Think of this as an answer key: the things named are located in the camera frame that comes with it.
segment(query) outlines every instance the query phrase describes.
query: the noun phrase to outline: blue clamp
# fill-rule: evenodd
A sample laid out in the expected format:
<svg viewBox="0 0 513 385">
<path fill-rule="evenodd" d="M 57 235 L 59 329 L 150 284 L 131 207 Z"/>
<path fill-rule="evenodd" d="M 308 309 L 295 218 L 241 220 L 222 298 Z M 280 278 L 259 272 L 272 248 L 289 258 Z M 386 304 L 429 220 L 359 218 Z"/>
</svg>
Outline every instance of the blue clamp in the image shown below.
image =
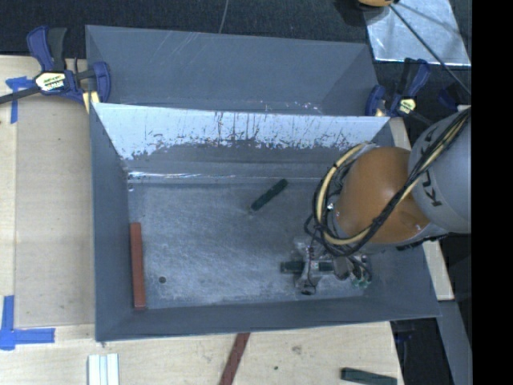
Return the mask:
<svg viewBox="0 0 513 385">
<path fill-rule="evenodd" d="M 392 95 L 377 84 L 369 94 L 366 102 L 366 116 L 406 117 L 415 116 L 426 124 L 431 122 L 414 111 L 414 99 L 426 85 L 431 74 L 430 65 L 426 60 L 405 59 L 405 66 L 399 85 Z"/>
<path fill-rule="evenodd" d="M 4 297 L 0 349 L 12 351 L 17 345 L 55 342 L 55 328 L 14 329 L 14 295 Z"/>
<path fill-rule="evenodd" d="M 108 100 L 111 94 L 111 78 L 108 65 L 105 62 L 93 64 L 94 73 L 78 73 L 66 70 L 63 59 L 63 40 L 67 29 L 51 29 L 48 26 L 39 26 L 33 29 L 26 37 L 30 55 L 38 60 L 41 73 L 34 81 L 40 87 L 43 95 L 58 95 L 83 104 L 84 90 L 79 86 L 78 80 L 86 77 L 96 77 L 96 91 L 101 101 Z"/>
<path fill-rule="evenodd" d="M 13 91 L 16 92 L 20 88 L 31 88 L 35 86 L 33 79 L 28 79 L 26 76 L 23 77 L 16 77 L 14 79 L 7 79 L 6 80 L 7 86 Z M 10 123 L 14 124 L 18 121 L 18 101 L 15 99 L 13 100 L 11 106 L 10 106 Z"/>
</svg>

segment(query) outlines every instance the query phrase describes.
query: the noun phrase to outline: black carpet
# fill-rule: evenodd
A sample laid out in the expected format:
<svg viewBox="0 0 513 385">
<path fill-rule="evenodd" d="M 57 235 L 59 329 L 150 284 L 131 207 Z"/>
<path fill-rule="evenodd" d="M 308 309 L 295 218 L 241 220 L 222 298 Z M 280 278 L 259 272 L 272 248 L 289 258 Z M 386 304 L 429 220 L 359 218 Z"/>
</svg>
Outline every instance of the black carpet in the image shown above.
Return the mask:
<svg viewBox="0 0 513 385">
<path fill-rule="evenodd" d="M 37 26 L 68 28 L 64 55 L 85 58 L 86 24 L 128 26 L 164 30 L 216 33 L 220 29 L 226 0 L 0 0 L 0 53 L 28 55 L 26 34 Z M 450 0 L 467 53 L 472 59 L 472 0 Z M 313 39 L 344 42 L 367 42 L 362 12 L 352 0 L 229 0 L 223 33 Z M 397 63 L 375 63 L 379 83 L 392 87 L 402 73 Z M 471 88 L 471 71 L 454 73 Z M 432 67 L 427 85 L 418 94 L 418 112 L 433 121 L 448 116 L 436 99 L 438 92 L 453 83 L 441 67 Z M 406 129 L 414 142 L 425 129 L 417 120 L 406 119 Z M 449 271 L 470 255 L 470 237 L 448 237 L 442 250 Z M 470 270 L 452 273 L 453 282 L 469 285 Z M 471 338 L 471 294 L 460 302 L 463 319 Z M 397 325 L 405 330 L 404 324 Z M 450 372 L 434 320 L 413 321 L 406 341 L 406 384 L 451 383 Z M 399 347 L 402 355 L 402 344 Z"/>
</svg>

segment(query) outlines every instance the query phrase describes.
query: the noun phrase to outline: metal plate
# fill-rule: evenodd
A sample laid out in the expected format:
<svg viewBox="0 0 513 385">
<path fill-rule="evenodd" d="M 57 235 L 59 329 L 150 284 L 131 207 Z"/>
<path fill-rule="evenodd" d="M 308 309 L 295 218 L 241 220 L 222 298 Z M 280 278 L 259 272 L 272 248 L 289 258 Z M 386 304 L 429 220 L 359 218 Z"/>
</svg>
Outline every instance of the metal plate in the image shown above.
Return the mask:
<svg viewBox="0 0 513 385">
<path fill-rule="evenodd" d="M 401 0 L 394 8 L 447 66 L 471 65 L 449 0 Z M 364 16 L 376 60 L 402 62 L 409 57 L 439 64 L 390 8 Z"/>
</svg>

